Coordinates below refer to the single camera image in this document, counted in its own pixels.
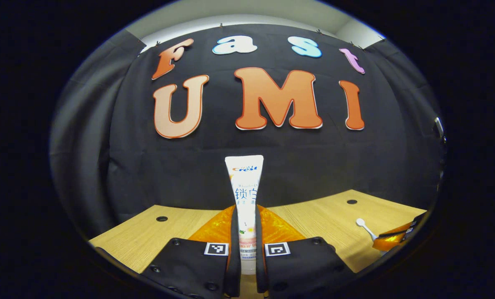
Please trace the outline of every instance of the white wall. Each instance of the white wall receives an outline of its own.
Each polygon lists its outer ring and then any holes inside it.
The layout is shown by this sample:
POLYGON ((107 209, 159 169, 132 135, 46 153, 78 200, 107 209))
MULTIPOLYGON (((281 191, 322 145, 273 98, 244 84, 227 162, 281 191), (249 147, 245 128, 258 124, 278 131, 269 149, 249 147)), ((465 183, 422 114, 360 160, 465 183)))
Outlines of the white wall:
POLYGON ((384 39, 382 34, 379 34, 356 19, 351 19, 335 35, 341 40, 352 42, 354 45, 361 46, 362 48, 384 39))
MULTIPOLYGON (((268 17, 266 15, 218 15, 174 25, 145 36, 142 38, 142 42, 146 44, 146 47, 142 50, 142 52, 155 46, 157 42, 165 42, 166 40, 170 40, 184 34, 218 27, 220 23, 223 23, 224 26, 239 24, 273 24, 302 28, 313 32, 318 30, 318 28, 312 25, 283 19, 281 17, 268 17)), ((336 37, 334 34, 329 32, 325 32, 323 30, 321 32, 325 35, 336 37)))

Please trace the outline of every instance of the orange letter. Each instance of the orange letter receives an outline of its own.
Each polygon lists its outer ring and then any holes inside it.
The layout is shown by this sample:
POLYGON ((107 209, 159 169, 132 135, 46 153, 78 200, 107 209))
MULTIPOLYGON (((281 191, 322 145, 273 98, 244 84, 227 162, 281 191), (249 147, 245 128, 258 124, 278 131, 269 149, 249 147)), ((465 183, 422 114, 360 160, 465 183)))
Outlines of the orange letter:
POLYGON ((293 115, 289 120, 292 127, 318 129, 323 125, 315 104, 313 74, 291 71, 282 88, 261 68, 238 69, 234 75, 242 80, 244 88, 244 110, 236 120, 238 129, 259 130, 266 126, 268 121, 260 115, 259 100, 277 127, 284 123, 292 104, 293 115))
POLYGON ((340 86, 345 91, 347 99, 347 119, 345 125, 350 130, 363 130, 364 121, 360 113, 360 102, 358 101, 358 92, 360 89, 354 83, 349 81, 339 81, 340 86))
POLYGON ((185 48, 183 48, 183 47, 188 47, 188 46, 192 45, 193 42, 194 42, 194 40, 189 38, 189 39, 185 40, 184 42, 179 42, 177 45, 162 51, 162 53, 160 53, 160 55, 159 55, 160 59, 158 61, 157 70, 155 71, 155 73, 153 74, 151 79, 155 80, 158 77, 173 70, 175 65, 172 64, 172 59, 175 61, 181 59, 182 54, 185 52, 185 48))
POLYGON ((162 137, 181 138, 195 131, 201 121, 203 85, 209 81, 209 76, 194 76, 183 83, 188 89, 186 117, 179 122, 170 118, 172 94, 177 85, 166 85, 153 93, 155 98, 155 129, 162 137))

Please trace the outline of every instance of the ceiling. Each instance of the ceiling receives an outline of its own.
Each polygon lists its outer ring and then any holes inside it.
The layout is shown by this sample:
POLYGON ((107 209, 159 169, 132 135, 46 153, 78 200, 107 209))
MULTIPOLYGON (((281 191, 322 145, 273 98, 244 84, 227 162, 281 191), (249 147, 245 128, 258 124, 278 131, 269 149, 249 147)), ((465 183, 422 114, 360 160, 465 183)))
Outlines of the ceiling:
POLYGON ((352 17, 316 0, 179 0, 145 15, 126 30, 143 38, 161 29, 217 15, 281 17, 335 34, 352 17))

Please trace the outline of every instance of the black fabric backdrop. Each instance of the black fabric backdrop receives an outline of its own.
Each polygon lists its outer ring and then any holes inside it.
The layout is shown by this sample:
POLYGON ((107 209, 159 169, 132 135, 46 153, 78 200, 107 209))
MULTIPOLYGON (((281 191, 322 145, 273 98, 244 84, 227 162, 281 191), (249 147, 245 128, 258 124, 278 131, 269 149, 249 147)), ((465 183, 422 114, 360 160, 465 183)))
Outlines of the black fabric backdrop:
MULTIPOLYGON (((428 208, 436 196, 440 143, 432 128, 439 109, 420 72, 388 41, 365 51, 347 42, 280 25, 233 25, 194 32, 138 55, 143 44, 122 31, 77 70, 61 96, 50 153, 55 185, 74 222, 92 238, 153 204, 222 209, 234 204, 224 159, 261 154, 257 195, 262 206, 308 201, 355 189, 390 201, 428 208), (247 35, 252 53, 215 55, 216 41, 247 35), (300 56, 289 36, 317 42, 322 56, 300 56), (175 68, 151 80, 158 54, 187 38, 175 68), (359 59, 356 72, 339 48, 359 59), (264 68, 282 86, 291 70, 315 75, 323 127, 298 130, 268 119, 262 130, 241 131, 242 85, 234 71, 264 68), (171 118, 186 114, 182 83, 206 74, 202 119, 185 138, 155 130, 153 92, 176 84, 171 118), (347 107, 339 80, 360 89, 365 128, 345 126, 347 107)), ((292 115, 293 107, 287 119, 292 115)))

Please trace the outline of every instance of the white spoon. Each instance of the white spoon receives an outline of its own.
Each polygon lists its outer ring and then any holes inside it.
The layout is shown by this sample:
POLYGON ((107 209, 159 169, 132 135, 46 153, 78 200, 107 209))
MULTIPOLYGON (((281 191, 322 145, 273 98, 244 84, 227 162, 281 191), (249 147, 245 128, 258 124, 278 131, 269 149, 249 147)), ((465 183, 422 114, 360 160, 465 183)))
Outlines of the white spoon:
POLYGON ((365 228, 365 230, 367 230, 367 232, 371 236, 371 239, 373 240, 373 242, 375 241, 377 236, 375 236, 375 234, 370 229, 368 229, 367 226, 365 226, 365 221, 362 218, 356 219, 356 225, 365 228))

